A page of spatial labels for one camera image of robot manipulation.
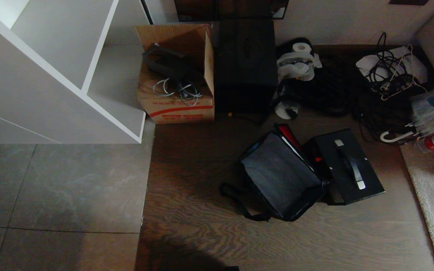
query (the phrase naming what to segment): red label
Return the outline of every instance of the red label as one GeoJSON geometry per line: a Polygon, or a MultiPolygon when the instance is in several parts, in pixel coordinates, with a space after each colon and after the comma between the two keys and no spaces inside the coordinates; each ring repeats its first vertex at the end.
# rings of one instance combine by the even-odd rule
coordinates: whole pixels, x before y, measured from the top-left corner
{"type": "Polygon", "coordinates": [[[434,144],[433,144],[432,137],[427,137],[427,138],[425,138],[425,146],[426,146],[428,149],[434,151],[434,144]]]}

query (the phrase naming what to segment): white shelf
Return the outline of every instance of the white shelf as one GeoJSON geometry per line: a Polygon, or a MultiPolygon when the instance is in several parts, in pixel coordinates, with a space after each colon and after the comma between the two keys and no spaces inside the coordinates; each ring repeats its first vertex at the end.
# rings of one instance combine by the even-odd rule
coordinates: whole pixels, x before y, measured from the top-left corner
{"type": "Polygon", "coordinates": [[[10,29],[28,2],[29,0],[0,0],[0,21],[10,29]]]}
{"type": "Polygon", "coordinates": [[[11,30],[85,93],[117,3],[30,0],[11,30]]]}
{"type": "Polygon", "coordinates": [[[105,46],[88,96],[141,139],[145,111],[136,101],[141,45],[105,46]]]}

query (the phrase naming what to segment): red stripe on box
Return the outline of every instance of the red stripe on box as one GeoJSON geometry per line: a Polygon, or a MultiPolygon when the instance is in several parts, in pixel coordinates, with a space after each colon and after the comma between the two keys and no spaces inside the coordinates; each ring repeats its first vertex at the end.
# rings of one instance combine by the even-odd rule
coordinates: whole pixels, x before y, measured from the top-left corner
{"type": "Polygon", "coordinates": [[[184,111],[184,110],[198,110],[198,109],[212,109],[214,106],[199,106],[199,107],[180,107],[180,108],[171,108],[171,109],[165,109],[160,110],[154,113],[149,114],[150,118],[162,115],[165,113],[175,112],[175,111],[184,111]]]}

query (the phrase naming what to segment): cardboard box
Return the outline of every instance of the cardboard box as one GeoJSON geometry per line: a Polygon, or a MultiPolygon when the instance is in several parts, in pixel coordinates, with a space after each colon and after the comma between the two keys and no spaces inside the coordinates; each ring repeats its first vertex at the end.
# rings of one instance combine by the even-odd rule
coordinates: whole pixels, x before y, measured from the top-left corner
{"type": "Polygon", "coordinates": [[[142,62],[136,99],[155,123],[197,123],[214,120],[214,50],[210,43],[208,24],[171,24],[163,26],[135,26],[143,49],[154,43],[183,53],[188,61],[201,70],[203,77],[193,81],[203,96],[195,106],[187,106],[179,94],[161,97],[153,93],[153,85],[165,79],[152,72],[142,62]]]}

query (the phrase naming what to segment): tile floor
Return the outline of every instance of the tile floor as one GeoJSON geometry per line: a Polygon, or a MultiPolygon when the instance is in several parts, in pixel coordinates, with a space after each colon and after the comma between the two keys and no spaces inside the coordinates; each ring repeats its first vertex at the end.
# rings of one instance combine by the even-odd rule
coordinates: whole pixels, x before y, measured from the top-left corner
{"type": "Polygon", "coordinates": [[[0,145],[0,271],[134,270],[154,129],[134,145],[0,145]]]}

